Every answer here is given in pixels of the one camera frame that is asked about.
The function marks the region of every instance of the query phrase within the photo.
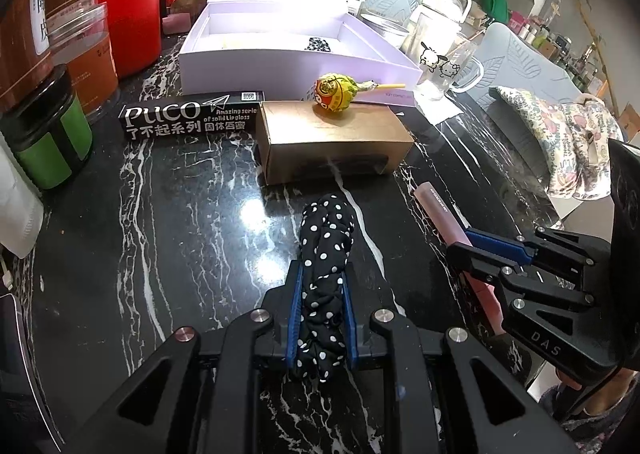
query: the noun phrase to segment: lollipop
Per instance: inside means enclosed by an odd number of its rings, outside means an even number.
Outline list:
[[[404,84],[376,84],[374,81],[356,82],[347,75],[327,73],[314,86],[316,102],[329,111],[343,111],[357,93],[374,89],[398,89]]]

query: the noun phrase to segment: clear plastic container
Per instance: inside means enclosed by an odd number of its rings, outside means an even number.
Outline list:
[[[49,33],[54,64],[66,64],[82,110],[94,122],[120,97],[106,3],[96,4]]]

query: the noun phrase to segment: glass mug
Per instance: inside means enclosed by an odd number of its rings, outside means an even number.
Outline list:
[[[422,70],[422,77],[418,81],[418,90],[431,100],[440,100],[447,90],[464,93],[478,84],[484,76],[484,66],[473,57],[478,46],[473,42],[457,35],[456,40],[446,55],[438,55],[417,34],[409,48],[409,58]],[[476,76],[466,84],[453,86],[459,72],[468,63],[478,68]]]

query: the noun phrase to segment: black jar lid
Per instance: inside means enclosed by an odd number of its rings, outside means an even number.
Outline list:
[[[0,118],[0,130],[9,145],[40,130],[74,96],[66,65],[60,64],[11,111]]]

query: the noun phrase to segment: metal screw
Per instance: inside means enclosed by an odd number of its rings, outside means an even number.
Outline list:
[[[265,322],[266,320],[269,320],[270,316],[269,312],[262,308],[254,309],[251,312],[251,320],[254,322]]]
[[[389,309],[379,309],[373,314],[378,322],[391,322],[394,319],[394,313]]]
[[[449,330],[449,338],[454,342],[464,342],[469,336],[469,333],[466,332],[466,329],[462,328],[451,328]]]
[[[196,336],[196,330],[191,326],[184,326],[175,331],[175,339],[178,342],[189,342]]]

